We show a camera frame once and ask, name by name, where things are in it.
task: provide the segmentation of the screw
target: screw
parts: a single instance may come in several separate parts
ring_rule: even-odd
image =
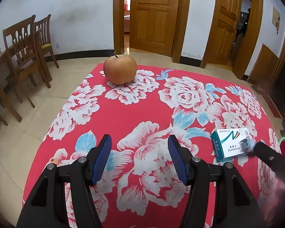
[[[195,163],[198,163],[199,161],[201,161],[201,158],[197,157],[197,156],[193,156],[192,157],[192,161],[195,162]]]
[[[51,164],[48,164],[46,168],[48,170],[52,170],[52,169],[54,169],[54,167],[55,167],[55,164],[51,163]]]
[[[233,167],[233,164],[231,164],[230,162],[227,162],[225,164],[225,166],[228,168],[228,169],[231,169]]]
[[[80,157],[80,158],[78,159],[78,162],[79,162],[79,163],[84,163],[85,161],[87,161],[87,158],[86,158],[86,157]]]

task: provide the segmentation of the tablecloth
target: tablecloth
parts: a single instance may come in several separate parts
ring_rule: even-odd
[[[23,203],[45,166],[71,164],[112,137],[103,176],[91,187],[104,227],[178,227],[189,187],[180,182],[167,149],[174,134],[181,146],[217,164],[210,134],[219,128],[247,127],[256,141],[279,151],[276,135],[253,92],[210,76],[159,67],[137,66],[126,85],[109,82],[99,64],[80,83],[51,124],[32,163]],[[232,160],[262,205],[275,174],[257,158]],[[66,207],[76,227],[70,185]],[[210,183],[205,227],[211,226],[215,186]]]

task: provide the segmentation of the chair seat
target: chair seat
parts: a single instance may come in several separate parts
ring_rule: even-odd
[[[50,47],[52,44],[45,44],[45,45],[41,45],[41,48],[44,50],[45,48]]]

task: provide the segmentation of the wooden table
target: wooden table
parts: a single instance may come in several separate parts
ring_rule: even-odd
[[[6,64],[7,61],[8,61],[8,56],[7,56],[6,51],[4,51],[0,56],[0,66],[2,64]],[[19,115],[19,113],[15,110],[15,108],[13,107],[11,102],[9,101],[7,95],[3,91],[1,84],[0,84],[0,98],[3,102],[3,104],[5,105],[5,107],[9,110],[9,112],[17,119],[18,122],[21,122],[22,117]]]

